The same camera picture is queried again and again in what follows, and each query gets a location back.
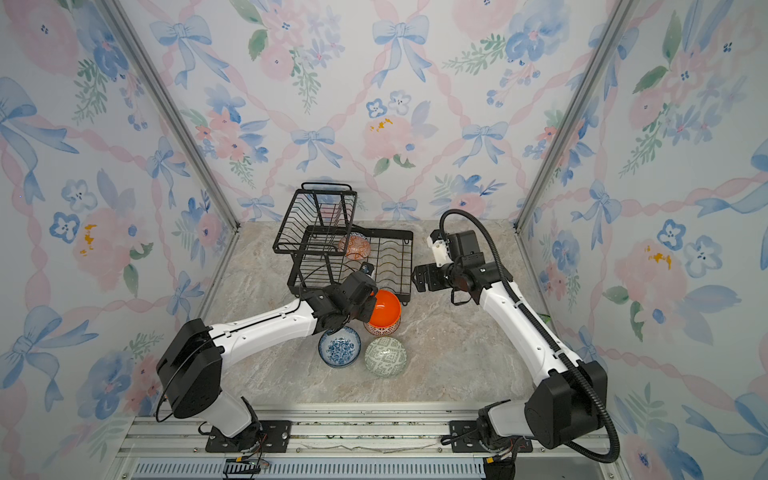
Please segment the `orange bowl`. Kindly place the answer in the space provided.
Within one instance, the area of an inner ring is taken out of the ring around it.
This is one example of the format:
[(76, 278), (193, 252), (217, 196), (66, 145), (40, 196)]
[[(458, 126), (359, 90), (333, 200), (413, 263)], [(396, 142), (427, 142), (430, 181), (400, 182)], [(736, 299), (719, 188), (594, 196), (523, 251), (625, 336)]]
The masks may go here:
[(397, 319), (401, 319), (402, 305), (394, 293), (388, 290), (379, 290), (375, 298), (376, 303), (369, 322), (385, 326)]

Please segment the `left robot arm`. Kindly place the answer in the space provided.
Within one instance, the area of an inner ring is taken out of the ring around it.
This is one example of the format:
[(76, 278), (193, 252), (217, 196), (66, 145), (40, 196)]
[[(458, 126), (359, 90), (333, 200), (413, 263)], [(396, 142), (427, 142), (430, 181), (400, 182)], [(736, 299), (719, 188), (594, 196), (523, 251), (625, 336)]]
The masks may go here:
[(160, 402), (168, 404), (172, 417), (202, 419), (228, 439), (257, 432), (257, 414), (246, 400), (222, 388), (223, 374), (287, 341), (335, 333), (351, 320), (369, 322), (377, 292), (369, 273), (358, 270), (341, 283), (309, 289), (266, 313), (214, 325), (187, 322), (156, 365)]

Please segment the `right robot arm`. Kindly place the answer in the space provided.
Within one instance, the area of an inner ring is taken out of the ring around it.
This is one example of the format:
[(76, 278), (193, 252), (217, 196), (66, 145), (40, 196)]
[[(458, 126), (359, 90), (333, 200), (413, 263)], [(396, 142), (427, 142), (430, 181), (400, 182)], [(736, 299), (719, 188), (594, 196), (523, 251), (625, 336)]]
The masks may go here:
[(615, 460), (619, 440), (606, 408), (605, 368), (583, 361), (554, 335), (507, 269), (485, 260), (474, 232), (435, 230), (428, 245), (434, 261), (414, 268), (417, 290), (468, 294), (512, 342), (534, 383), (524, 402), (503, 400), (479, 410), (475, 435), (481, 445), (498, 451), (533, 439), (548, 449), (565, 445), (599, 462)]

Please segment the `red patterned bowl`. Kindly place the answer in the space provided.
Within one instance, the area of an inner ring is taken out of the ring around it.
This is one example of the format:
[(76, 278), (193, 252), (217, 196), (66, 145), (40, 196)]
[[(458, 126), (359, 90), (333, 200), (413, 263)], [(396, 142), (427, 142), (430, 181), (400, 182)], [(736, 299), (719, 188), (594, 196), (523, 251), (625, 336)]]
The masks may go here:
[(370, 240), (357, 232), (352, 232), (349, 236), (341, 238), (337, 242), (337, 248), (344, 253), (347, 259), (352, 261), (364, 261), (371, 254)]

